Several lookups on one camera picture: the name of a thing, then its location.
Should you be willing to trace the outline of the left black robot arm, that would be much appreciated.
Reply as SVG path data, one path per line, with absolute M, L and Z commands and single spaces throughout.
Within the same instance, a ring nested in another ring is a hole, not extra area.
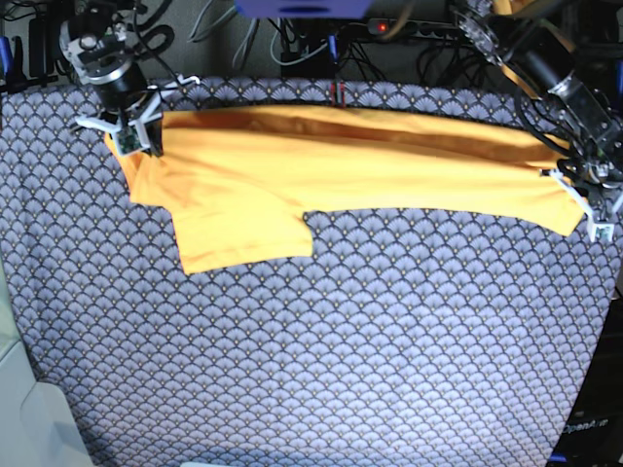
M 517 86 L 515 110 L 524 128 L 559 155 L 541 170 L 578 204 L 591 241 L 611 241 L 622 207 L 622 120 L 577 76 L 573 46 L 549 17 L 563 1 L 532 1 L 508 14 L 480 15 L 465 1 L 451 8 L 454 22 L 482 57 Z M 561 146 L 535 127 L 522 98 L 549 100 L 561 112 Z

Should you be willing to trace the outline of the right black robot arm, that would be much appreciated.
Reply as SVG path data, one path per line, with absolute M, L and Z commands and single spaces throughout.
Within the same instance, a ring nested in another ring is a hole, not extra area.
M 157 54 L 138 31 L 136 20 L 125 19 L 122 10 L 136 14 L 138 7 L 131 1 L 91 1 L 59 29 L 60 51 L 79 83 L 92 88 L 100 103 L 97 113 L 78 116 L 75 126 L 105 133 L 121 157 L 139 152 L 159 157 L 164 100 L 201 80 L 173 73 L 170 82 L 150 85 L 139 60 L 142 54 Z

